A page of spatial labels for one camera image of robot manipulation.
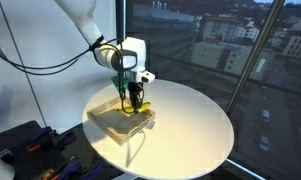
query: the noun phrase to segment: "wall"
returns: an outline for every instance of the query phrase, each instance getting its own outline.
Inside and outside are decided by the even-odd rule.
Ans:
[[[2,0],[17,47],[25,65],[50,66],[81,53],[88,44],[53,0]],[[94,12],[106,39],[116,37],[115,3],[99,0]],[[0,45],[7,56],[20,63],[0,10]],[[0,132],[35,119],[63,132],[81,122],[90,98],[111,84],[114,72],[99,66],[91,53],[68,70],[52,76],[26,75],[0,60]]]

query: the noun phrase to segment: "sky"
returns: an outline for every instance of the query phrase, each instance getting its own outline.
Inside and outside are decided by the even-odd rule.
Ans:
[[[255,2],[272,3],[273,0],[254,0]],[[286,0],[285,3],[301,4],[301,0]]]

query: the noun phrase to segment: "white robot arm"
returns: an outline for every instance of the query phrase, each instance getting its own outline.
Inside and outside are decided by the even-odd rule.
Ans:
[[[94,48],[93,53],[98,64],[124,74],[130,81],[128,86],[130,100],[134,113],[138,113],[143,104],[140,98],[143,83],[151,83],[155,79],[155,76],[145,69],[145,42],[128,37],[121,45],[115,47],[100,46],[106,41],[93,19],[96,0],[55,0],[55,2],[74,22],[90,47]]]

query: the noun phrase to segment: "round white table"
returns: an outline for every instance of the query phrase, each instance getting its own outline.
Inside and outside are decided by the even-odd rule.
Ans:
[[[84,132],[102,158],[128,174],[146,179],[192,179],[213,171],[226,160],[233,147],[233,127],[214,101],[192,88],[163,80],[144,84],[144,90],[144,102],[151,102],[156,118],[123,146],[86,114],[118,97],[116,88],[104,88],[86,105]]]

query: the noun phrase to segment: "city view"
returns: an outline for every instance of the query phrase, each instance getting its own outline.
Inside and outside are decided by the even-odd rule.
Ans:
[[[127,35],[146,41],[148,68],[158,79],[192,87],[226,110],[271,5],[134,1]],[[236,131],[233,152],[266,167],[271,177],[301,179],[301,4],[285,3],[227,113]]]

